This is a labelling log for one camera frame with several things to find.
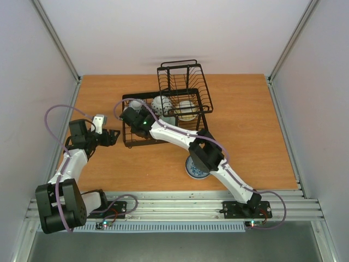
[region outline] cable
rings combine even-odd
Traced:
[[[121,101],[119,101],[118,103],[116,103],[116,105],[114,106],[114,109],[113,109],[113,113],[114,113],[114,116],[115,116],[116,119],[122,120],[122,119],[121,119],[120,117],[118,117],[118,116],[116,115],[116,113],[115,113],[116,107],[117,107],[119,104],[121,104],[122,102],[124,102],[124,101],[129,101],[129,100],[135,100],[135,101],[141,103],[142,105],[144,105],[145,108],[152,114],[152,116],[154,117],[154,119],[155,119],[155,121],[157,122],[157,124],[160,125],[161,127],[166,127],[167,129],[172,130],[172,131],[174,131],[174,132],[176,132],[176,133],[179,133],[179,134],[182,134],[182,135],[188,135],[188,133],[182,132],[182,131],[180,131],[180,130],[176,130],[176,129],[174,129],[174,128],[169,127],[168,125],[162,124],[162,123],[157,119],[157,117],[155,116],[154,112],[148,107],[148,105],[147,105],[146,103],[144,103],[143,101],[141,101],[141,100],[139,100],[139,99],[135,99],[135,98],[125,98],[125,99],[122,99]],[[226,158],[226,162],[224,162],[224,163],[222,164],[222,167],[223,167],[223,169],[224,169],[225,171],[227,171],[227,173],[234,179],[234,181],[235,181],[239,186],[241,186],[241,187],[244,188],[245,190],[250,191],[250,192],[255,193],[255,194],[260,194],[260,195],[261,195],[261,194],[266,194],[266,193],[274,194],[274,195],[276,195],[276,196],[280,199],[282,205],[284,206],[284,216],[283,216],[281,222],[280,222],[279,224],[277,224],[277,225],[275,225],[275,226],[273,226],[273,227],[269,227],[269,228],[263,228],[263,227],[253,227],[253,228],[255,228],[255,229],[262,229],[262,230],[269,230],[269,229],[278,228],[279,226],[281,226],[281,225],[284,223],[284,221],[285,221],[285,219],[286,219],[286,215],[287,215],[286,204],[285,204],[284,200],[282,199],[282,197],[281,197],[278,193],[276,193],[276,192],[274,192],[274,191],[269,191],[269,190],[258,192],[258,191],[256,191],[256,190],[250,189],[250,188],[248,188],[248,187],[244,187],[243,184],[242,184],[240,181],[238,181],[238,180],[236,179],[236,177],[234,176],[234,174],[232,174],[232,173],[229,171],[229,169],[226,167],[226,165],[228,164],[228,162],[229,162],[229,160],[230,160],[230,155],[228,154],[227,150],[223,147],[223,145],[221,145],[220,143],[218,143],[216,140],[211,139],[211,138],[207,138],[207,137],[205,137],[205,136],[194,135],[194,134],[189,134],[188,136],[193,137],[193,138],[199,138],[199,139],[207,140],[207,141],[210,141],[210,142],[212,142],[212,143],[215,143],[217,146],[219,146],[219,147],[222,149],[222,151],[224,152],[225,158]]]
[[[67,232],[72,233],[73,230],[69,228],[67,221],[65,220],[62,205],[61,205],[61,200],[59,199],[59,182],[61,180],[61,175],[57,177],[56,185],[55,185],[55,195],[56,195],[56,202],[57,202],[57,207],[58,207],[58,213],[59,216],[61,217],[62,223],[64,225],[64,228],[66,229]]]
[[[114,218],[114,220],[111,222],[112,224],[115,222],[115,220],[116,220],[116,218],[118,217],[118,212],[115,210],[115,209],[109,209],[109,210],[111,210],[111,211],[113,211],[114,213],[115,213],[115,218]]]
[[[115,199],[113,200],[113,202],[110,203],[110,205],[109,205],[106,209],[101,210],[101,211],[95,210],[95,211],[92,211],[90,214],[105,213],[105,212],[107,212],[107,211],[114,205],[114,203],[115,203],[116,201],[118,201],[118,200],[121,199],[121,198],[126,198],[126,197],[131,197],[131,198],[133,198],[133,199],[136,201],[136,204],[135,204],[135,206],[134,206],[133,209],[118,214],[118,216],[127,215],[127,214],[129,214],[129,213],[135,211],[135,210],[137,209],[137,207],[138,207],[138,204],[139,204],[139,203],[138,203],[138,200],[137,200],[137,197],[134,196],[134,195],[131,195],[131,194],[120,195],[120,196],[118,196],[117,198],[115,198]]]
[[[108,218],[114,217],[114,220],[111,222],[111,224],[113,224],[115,222],[116,218],[118,217],[119,214],[115,209],[109,209],[109,210],[113,211],[115,213],[115,215],[106,216],[105,218],[103,218],[102,223],[104,223],[104,221],[106,221]]]
[[[49,127],[49,124],[47,124],[47,117],[49,115],[49,112],[52,110],[52,109],[55,109],[55,108],[70,108],[70,109],[74,109],[75,111],[79,112],[80,114],[84,115],[85,117],[87,118],[90,118],[90,119],[93,119],[92,116],[82,112],[81,110],[71,106],[71,105],[63,105],[63,104],[59,104],[59,105],[54,105],[52,107],[50,107],[46,113],[45,113],[45,116],[44,116],[44,122],[45,122],[45,127],[48,131],[48,133],[58,142],[58,144],[61,146],[61,148],[68,154],[68,156],[70,156],[70,153],[68,151],[68,149],[64,146],[64,144],[59,140],[58,137],[55,136],[55,134],[51,131],[50,127]]]
[[[70,152],[69,150],[64,146],[64,144],[59,140],[58,137],[55,136],[55,134],[51,131],[50,127],[49,127],[49,124],[47,123],[47,117],[49,115],[49,112],[54,109],[54,108],[70,108],[70,109],[74,109],[75,111],[81,113],[82,115],[90,118],[90,119],[93,119],[92,116],[82,112],[81,110],[73,107],[73,106],[70,106],[70,105],[63,105],[63,104],[59,104],[59,105],[54,105],[52,107],[50,107],[46,113],[45,113],[45,116],[44,116],[44,123],[45,123],[45,127],[46,127],[46,130],[48,131],[48,133],[58,142],[58,144],[61,146],[61,148],[67,153],[68,155],[68,158],[67,160],[64,162],[63,166],[62,166],[62,169],[61,169],[61,174],[65,171],[65,169],[67,168],[67,165],[70,161]],[[57,181],[56,181],[56,185],[55,185],[55,195],[56,195],[56,203],[57,203],[57,208],[58,208],[58,213],[59,213],[59,216],[61,217],[61,220],[62,220],[62,223],[64,225],[64,228],[66,229],[67,232],[69,233],[72,233],[73,230],[69,228],[68,224],[67,224],[67,221],[65,220],[65,217],[64,217],[64,213],[63,213],[63,209],[62,209],[62,204],[61,204],[61,200],[59,199],[59,182],[61,180],[61,175],[59,175],[57,177]]]

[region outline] wooden tabletop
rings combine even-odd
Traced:
[[[274,106],[263,75],[206,75],[213,102],[210,132],[229,151],[230,166],[255,189],[296,189]],[[108,116],[106,128],[122,130],[113,107],[122,95],[158,91],[156,75],[86,75],[75,106]],[[74,113],[72,119],[81,118]],[[225,190],[214,177],[194,180],[185,172],[189,153],[171,144],[98,147],[79,179],[81,190]]]

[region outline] dish rack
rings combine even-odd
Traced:
[[[165,117],[207,114],[213,111],[206,79],[197,60],[164,62],[157,71],[160,95],[169,97],[173,106],[164,114]],[[186,100],[192,101],[193,106],[180,108],[179,104]],[[161,107],[165,112],[163,101]]]
[[[143,99],[151,108],[151,102],[155,97],[166,96],[170,100],[172,108],[165,110],[161,100],[162,110],[166,112],[164,117],[175,117],[176,126],[187,130],[199,131],[202,128],[208,130],[205,114],[211,113],[213,106],[202,67],[197,63],[197,60],[162,63],[158,68],[158,80],[160,89],[158,92],[125,94],[122,98]],[[179,108],[179,103],[184,101],[191,101],[192,104]],[[122,110],[129,105],[129,102],[122,103]],[[193,115],[195,118],[191,121],[180,120],[185,118],[183,116],[189,115]],[[132,134],[131,127],[127,126],[125,122],[122,125],[123,141],[128,148],[166,143],[163,140],[141,138]]]
[[[174,91],[169,91],[166,93],[167,97],[171,97],[173,96],[177,96],[178,93],[174,92]],[[143,99],[151,108],[151,102],[152,100],[159,96],[160,92],[147,92],[147,93],[137,93],[137,94],[125,94],[122,96],[122,99],[125,98],[136,98],[136,99]],[[197,90],[192,90],[190,97],[192,97],[192,95],[194,95],[193,97],[195,99],[198,99],[200,101],[200,98],[198,98],[199,93]],[[124,111],[124,108],[126,106],[129,105],[130,101],[126,101],[122,103],[122,110]],[[208,126],[207,126],[207,122],[206,122],[206,118],[204,114],[199,114],[197,115],[197,117],[195,117],[193,120],[191,121],[180,121],[178,119],[178,116],[175,116],[176,118],[176,125],[178,127],[184,128],[184,129],[188,129],[188,130],[201,130],[202,128],[208,130]],[[123,134],[122,134],[122,139],[124,141],[124,144],[126,147],[128,148],[132,148],[133,146],[145,146],[145,145],[154,145],[154,144],[162,144],[162,143],[167,143],[166,141],[163,140],[157,140],[157,139],[145,139],[145,138],[141,138],[135,134],[131,133],[131,127],[127,126],[125,124],[125,122],[122,122],[122,130],[123,130]]]

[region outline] black mounting plate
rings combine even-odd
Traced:
[[[241,203],[237,202],[237,201],[224,201],[223,203],[223,209],[221,210],[221,212],[224,214],[224,218],[227,219],[234,219],[234,218],[265,218],[264,214],[262,214],[261,212],[259,212],[259,210],[252,216],[252,217],[246,217],[242,212],[241,212]],[[272,210],[270,208],[270,203],[268,201],[261,201],[258,209],[262,209],[263,211],[265,211],[265,213],[267,214],[268,218],[272,218],[273,214],[272,214]]]
[[[111,207],[111,209],[115,209],[118,214],[124,213],[127,211],[127,202],[126,201],[116,201]],[[87,218],[104,218],[109,215],[115,215],[115,213],[112,210],[108,210],[104,213],[93,213],[90,214]],[[118,216],[117,219],[124,219],[125,215]]]

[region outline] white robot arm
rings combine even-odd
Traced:
[[[187,151],[189,150],[190,143],[195,141],[195,135],[198,134],[198,131],[189,131],[180,127],[172,126],[163,120],[159,120],[159,123],[154,122],[151,130],[149,131],[152,138],[170,142],[174,145],[182,147]],[[214,175],[230,191],[236,201],[246,204],[247,201],[251,199],[253,193],[251,191],[247,191],[245,188],[252,188],[234,172],[229,164],[226,164],[223,168],[222,164],[225,162],[226,159],[224,158],[219,163],[218,169],[216,171],[211,170],[210,174]],[[229,173],[226,171],[227,169],[229,169],[230,173],[235,176],[242,186],[239,185],[231,177],[231,175],[229,175]]]
[[[79,227],[85,224],[87,216],[93,210],[107,205],[101,189],[82,195],[76,183],[96,147],[114,145],[120,131],[104,129],[104,115],[96,115],[89,130],[85,121],[80,119],[69,122],[71,136],[65,143],[68,151],[64,153],[63,161],[53,178],[47,184],[38,186],[35,191],[41,227],[46,234],[66,228],[62,216],[69,228]],[[64,197],[64,205],[58,203],[61,197]]]
[[[170,125],[163,120],[157,120],[150,109],[142,109],[137,113],[128,107],[120,118],[138,136],[167,141],[189,151],[195,166],[214,175],[231,192],[239,205],[241,204],[244,215],[252,216],[255,213],[261,196],[254,193],[252,187],[228,165],[222,148],[207,130],[192,131]]]

